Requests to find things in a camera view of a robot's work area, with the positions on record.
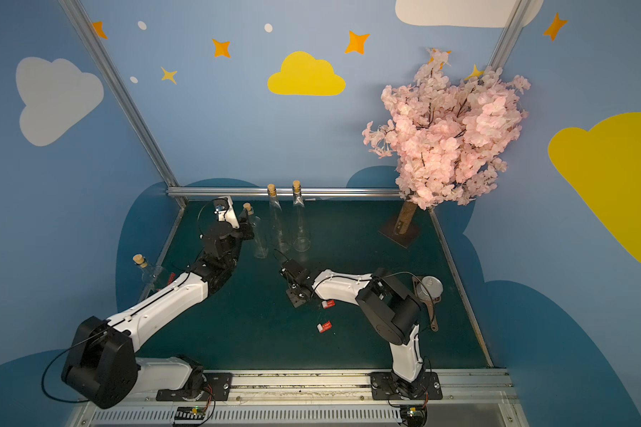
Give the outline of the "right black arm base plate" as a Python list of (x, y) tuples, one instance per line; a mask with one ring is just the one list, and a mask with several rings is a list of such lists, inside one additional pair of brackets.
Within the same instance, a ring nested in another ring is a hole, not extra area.
[(443, 390), (437, 373), (422, 369), (413, 382), (394, 372), (370, 373), (373, 400), (441, 400)]

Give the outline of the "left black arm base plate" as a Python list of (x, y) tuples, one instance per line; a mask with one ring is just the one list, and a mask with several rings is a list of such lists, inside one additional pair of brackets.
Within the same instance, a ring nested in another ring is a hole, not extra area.
[(226, 401), (229, 397), (232, 381), (232, 373), (193, 372), (182, 388), (159, 390), (156, 401), (200, 402), (209, 399)]

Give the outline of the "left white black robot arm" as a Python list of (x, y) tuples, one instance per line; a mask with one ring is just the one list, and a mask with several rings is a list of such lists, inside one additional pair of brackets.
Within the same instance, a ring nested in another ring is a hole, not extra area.
[(130, 394), (155, 391), (169, 400), (200, 401), (208, 392), (204, 368), (185, 356), (139, 358), (162, 327), (219, 291), (233, 275), (244, 241), (254, 237), (246, 212), (229, 196), (213, 199), (217, 220), (199, 235), (203, 249), (187, 271), (137, 305), (101, 320), (84, 320), (62, 352), (61, 379), (101, 409)]

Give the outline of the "clear glass bottle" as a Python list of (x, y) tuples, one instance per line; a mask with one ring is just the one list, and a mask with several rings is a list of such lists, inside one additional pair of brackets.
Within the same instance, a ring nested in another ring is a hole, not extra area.
[(163, 266), (150, 263), (142, 254), (134, 255), (133, 261), (142, 272), (142, 282), (149, 293), (170, 285), (176, 278), (174, 272), (168, 272)]
[(259, 216), (256, 215), (253, 206), (250, 203), (244, 203), (243, 208), (247, 212), (247, 217), (249, 217), (249, 224), (252, 227), (254, 233), (254, 257), (257, 259), (265, 259), (268, 256), (269, 250), (265, 242), (265, 231), (263, 228), (262, 220)]
[(304, 204), (301, 182), (293, 181), (293, 208), (296, 217), (296, 231), (293, 246), (297, 252), (306, 252), (311, 247), (311, 238), (306, 228), (306, 205)]
[(269, 184), (267, 192), (272, 224), (272, 243), (278, 251), (286, 254), (290, 250), (290, 244), (283, 224), (282, 208), (276, 186)]

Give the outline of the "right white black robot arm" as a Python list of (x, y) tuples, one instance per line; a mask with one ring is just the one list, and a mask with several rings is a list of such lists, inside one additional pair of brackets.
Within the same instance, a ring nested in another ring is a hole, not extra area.
[(288, 282), (288, 298), (296, 307), (315, 297), (358, 306), (389, 343), (395, 380), (413, 385), (424, 377), (419, 349), (421, 305), (394, 274), (385, 269), (363, 275), (323, 270), (313, 276), (297, 261), (288, 260), (281, 265), (281, 277)]

